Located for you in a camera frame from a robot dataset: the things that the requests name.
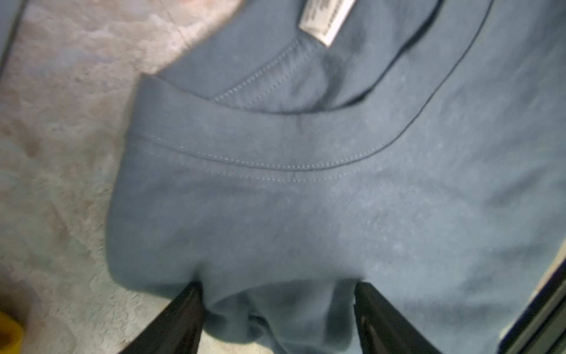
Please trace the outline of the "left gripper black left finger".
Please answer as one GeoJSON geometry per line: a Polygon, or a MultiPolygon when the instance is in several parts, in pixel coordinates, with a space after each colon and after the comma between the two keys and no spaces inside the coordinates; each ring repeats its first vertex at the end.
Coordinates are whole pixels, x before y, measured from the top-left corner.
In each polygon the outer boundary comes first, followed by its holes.
{"type": "Polygon", "coordinates": [[[200,283],[190,283],[120,354],[196,354],[205,308],[200,283]]]}

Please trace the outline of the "grey-blue t-shirt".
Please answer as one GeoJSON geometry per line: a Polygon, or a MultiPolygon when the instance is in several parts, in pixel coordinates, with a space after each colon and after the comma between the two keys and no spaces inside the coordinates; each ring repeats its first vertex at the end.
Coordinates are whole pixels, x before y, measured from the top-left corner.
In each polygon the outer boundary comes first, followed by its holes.
{"type": "Polygon", "coordinates": [[[494,353],[565,238],[565,3],[246,1],[136,90],[109,272],[206,331],[359,353],[357,282],[444,353],[494,353]]]}

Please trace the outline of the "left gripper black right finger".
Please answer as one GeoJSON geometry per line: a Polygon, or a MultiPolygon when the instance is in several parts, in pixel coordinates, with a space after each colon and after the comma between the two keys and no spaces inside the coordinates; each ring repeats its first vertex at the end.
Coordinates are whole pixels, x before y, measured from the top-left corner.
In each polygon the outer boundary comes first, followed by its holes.
{"type": "Polygon", "coordinates": [[[440,354],[370,283],[356,285],[354,312],[363,354],[440,354]]]}

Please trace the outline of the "yellow t-shirt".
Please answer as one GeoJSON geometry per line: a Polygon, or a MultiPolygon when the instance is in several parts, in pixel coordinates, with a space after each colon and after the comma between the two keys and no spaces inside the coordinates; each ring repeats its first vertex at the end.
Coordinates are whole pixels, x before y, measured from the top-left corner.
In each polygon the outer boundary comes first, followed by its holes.
{"type": "Polygon", "coordinates": [[[19,323],[7,314],[0,314],[1,354],[20,354],[24,330],[19,323]]]}

